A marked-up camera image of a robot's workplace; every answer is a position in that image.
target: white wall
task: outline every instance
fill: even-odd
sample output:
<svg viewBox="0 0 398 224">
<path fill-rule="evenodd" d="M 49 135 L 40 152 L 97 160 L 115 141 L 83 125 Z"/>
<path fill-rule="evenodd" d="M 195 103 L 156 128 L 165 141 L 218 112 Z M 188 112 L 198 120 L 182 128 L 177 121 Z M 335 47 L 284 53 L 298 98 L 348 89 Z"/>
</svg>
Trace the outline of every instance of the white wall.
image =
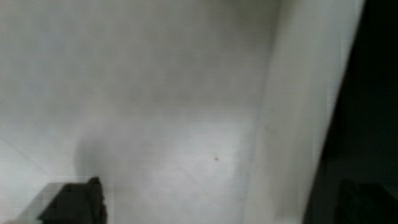
<svg viewBox="0 0 398 224">
<path fill-rule="evenodd" d="M 301 221 L 360 7 L 360 0 L 282 3 L 245 224 Z"/>
<path fill-rule="evenodd" d="M 241 223 L 277 2 L 0 2 L 0 222 L 99 175 L 110 223 Z"/>
<path fill-rule="evenodd" d="M 90 175 L 110 223 L 298 223 L 358 8 L 0 2 L 0 223 Z"/>
</svg>

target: dark object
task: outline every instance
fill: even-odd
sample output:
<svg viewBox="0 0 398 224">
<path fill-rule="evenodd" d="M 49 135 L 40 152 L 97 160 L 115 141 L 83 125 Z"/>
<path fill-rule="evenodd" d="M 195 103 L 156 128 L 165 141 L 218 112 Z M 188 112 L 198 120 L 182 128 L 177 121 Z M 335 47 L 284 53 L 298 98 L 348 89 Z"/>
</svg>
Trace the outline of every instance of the dark object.
<svg viewBox="0 0 398 224">
<path fill-rule="evenodd" d="M 365 0 L 305 224 L 335 223 L 333 209 L 344 179 L 398 186 L 396 9 L 396 0 Z"/>
<path fill-rule="evenodd" d="M 398 201 L 378 184 L 342 181 L 333 215 L 335 224 L 398 223 Z"/>
<path fill-rule="evenodd" d="M 106 224 L 99 178 L 86 184 L 67 184 L 38 216 L 44 224 Z"/>
</svg>

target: wall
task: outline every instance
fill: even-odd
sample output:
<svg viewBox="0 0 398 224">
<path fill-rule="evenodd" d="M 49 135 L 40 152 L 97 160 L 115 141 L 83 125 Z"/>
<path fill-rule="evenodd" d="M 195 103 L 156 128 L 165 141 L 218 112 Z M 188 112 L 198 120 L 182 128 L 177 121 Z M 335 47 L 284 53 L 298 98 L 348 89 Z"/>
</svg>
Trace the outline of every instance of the wall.
<svg viewBox="0 0 398 224">
<path fill-rule="evenodd" d="M 245 224 L 300 223 L 362 1 L 280 7 Z"/>
</svg>

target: black object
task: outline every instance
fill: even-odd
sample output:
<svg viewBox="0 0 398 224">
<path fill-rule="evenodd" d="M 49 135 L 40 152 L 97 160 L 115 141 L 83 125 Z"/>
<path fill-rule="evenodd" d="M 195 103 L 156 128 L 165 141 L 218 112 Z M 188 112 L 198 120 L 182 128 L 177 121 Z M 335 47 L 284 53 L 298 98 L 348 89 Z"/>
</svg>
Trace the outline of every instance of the black object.
<svg viewBox="0 0 398 224">
<path fill-rule="evenodd" d="M 398 201 L 378 184 L 342 180 L 333 211 L 337 224 L 396 224 Z"/>
<path fill-rule="evenodd" d="M 38 216 L 42 224 L 106 224 L 99 178 L 86 184 L 67 184 Z"/>
<path fill-rule="evenodd" d="M 365 0 L 305 224 L 346 223 L 341 219 L 333 220 L 339 184 L 344 179 L 398 186 L 396 9 L 396 0 Z"/>
</svg>

